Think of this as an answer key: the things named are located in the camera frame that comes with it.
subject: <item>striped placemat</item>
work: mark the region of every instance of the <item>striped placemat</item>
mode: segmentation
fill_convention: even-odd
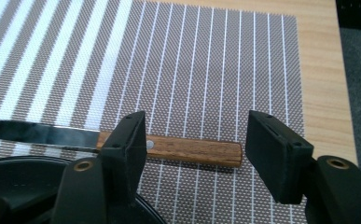
[[[303,134],[294,17],[151,2],[0,0],[0,119],[241,142],[248,110]],[[0,158],[88,153],[0,142]],[[169,223],[305,223],[257,171],[147,160],[138,192]]]

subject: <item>light wood surface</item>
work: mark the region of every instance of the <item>light wood surface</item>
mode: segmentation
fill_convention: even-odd
[[[110,134],[109,132],[99,134],[97,148],[102,147]],[[242,165],[243,151],[239,143],[157,135],[148,135],[146,140],[154,143],[154,146],[147,150],[147,156],[150,158],[228,167],[241,167]]]
[[[357,164],[340,30],[334,0],[164,0],[292,15],[299,29],[299,58],[305,136],[322,155]]]

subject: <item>wooden stick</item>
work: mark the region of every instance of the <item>wooden stick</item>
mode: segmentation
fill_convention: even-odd
[[[100,133],[98,148],[102,147],[109,135],[107,132]],[[147,150],[150,158],[229,167],[240,167],[242,164],[243,152],[239,143],[158,135],[148,135],[146,140],[154,143],[154,146]]]

